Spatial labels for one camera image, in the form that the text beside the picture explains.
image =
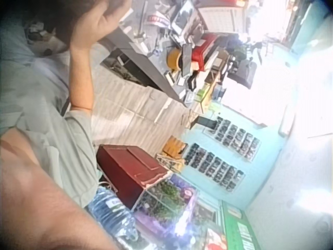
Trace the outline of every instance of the person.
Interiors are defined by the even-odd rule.
[[[98,0],[75,25],[69,52],[45,58],[27,46],[22,9],[1,20],[1,249],[116,249],[82,207],[98,186],[91,68],[110,53],[96,42],[130,6],[110,11]]]

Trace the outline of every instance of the water bottle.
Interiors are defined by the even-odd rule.
[[[109,234],[126,236],[133,241],[138,239],[135,218],[113,191],[98,187],[94,199],[88,204],[88,211]]]

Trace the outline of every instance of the tiled floor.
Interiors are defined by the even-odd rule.
[[[151,87],[125,81],[103,66],[93,74],[95,107],[93,142],[136,145],[155,156],[170,136],[180,137],[186,129],[189,109]]]

